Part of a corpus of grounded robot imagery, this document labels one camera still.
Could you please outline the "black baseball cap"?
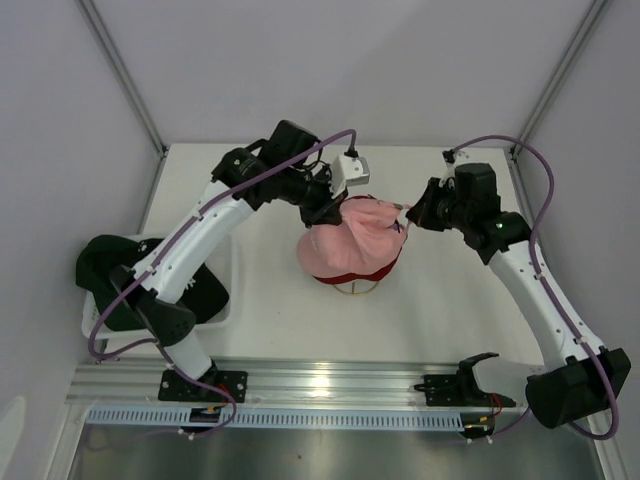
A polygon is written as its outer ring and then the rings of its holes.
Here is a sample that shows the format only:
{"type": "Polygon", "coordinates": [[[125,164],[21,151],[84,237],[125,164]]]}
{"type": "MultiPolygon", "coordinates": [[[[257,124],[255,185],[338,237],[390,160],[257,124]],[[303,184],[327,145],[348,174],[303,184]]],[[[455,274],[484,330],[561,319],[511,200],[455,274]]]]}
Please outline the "black baseball cap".
{"type": "Polygon", "coordinates": [[[226,320],[229,301],[226,287],[203,264],[188,280],[178,305],[195,316],[197,325],[220,324],[226,320]]]}

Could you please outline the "dark green baseball cap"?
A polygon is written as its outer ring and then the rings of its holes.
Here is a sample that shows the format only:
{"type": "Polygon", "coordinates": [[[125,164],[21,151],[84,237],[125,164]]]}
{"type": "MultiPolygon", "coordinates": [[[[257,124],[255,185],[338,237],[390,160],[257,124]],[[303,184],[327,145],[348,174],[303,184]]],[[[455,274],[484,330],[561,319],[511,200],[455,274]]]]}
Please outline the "dark green baseball cap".
{"type": "Polygon", "coordinates": [[[110,282],[111,271],[117,266],[133,267],[161,242],[162,238],[132,240],[116,235],[93,238],[76,259],[76,285],[93,295],[102,314],[118,295],[110,282]]]}

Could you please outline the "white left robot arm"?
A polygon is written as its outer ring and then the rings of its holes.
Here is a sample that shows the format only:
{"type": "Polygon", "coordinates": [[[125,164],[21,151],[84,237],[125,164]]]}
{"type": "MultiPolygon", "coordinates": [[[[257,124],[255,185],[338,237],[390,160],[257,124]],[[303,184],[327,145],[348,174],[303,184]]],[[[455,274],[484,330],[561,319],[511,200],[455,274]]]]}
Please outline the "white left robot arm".
{"type": "Polygon", "coordinates": [[[348,192],[339,176],[358,157],[356,138],[355,130],[346,129],[320,139],[282,120],[270,137],[225,153],[174,230],[131,269],[112,270],[117,296],[101,317],[125,307],[149,331],[149,343],[185,393],[198,401],[212,394],[229,399],[197,338],[195,313],[181,299],[187,285],[227,234],[274,200],[298,207],[307,226],[339,224],[348,192]]]}

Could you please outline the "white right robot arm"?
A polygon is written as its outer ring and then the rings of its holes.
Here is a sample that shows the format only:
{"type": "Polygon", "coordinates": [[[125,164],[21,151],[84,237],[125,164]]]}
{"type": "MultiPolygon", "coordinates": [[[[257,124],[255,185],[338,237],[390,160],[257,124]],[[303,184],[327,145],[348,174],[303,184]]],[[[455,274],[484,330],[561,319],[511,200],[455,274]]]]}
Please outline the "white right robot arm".
{"type": "Polygon", "coordinates": [[[477,404],[501,394],[524,402],[546,428],[568,424],[594,440],[613,438],[620,423],[617,397],[630,359],[623,349],[604,345],[544,269],[524,217],[503,209],[493,168],[467,163],[450,168],[443,178],[430,178],[406,217],[418,228],[462,234],[511,295],[542,355],[540,367],[497,353],[460,361],[455,381],[460,399],[477,404]]]}

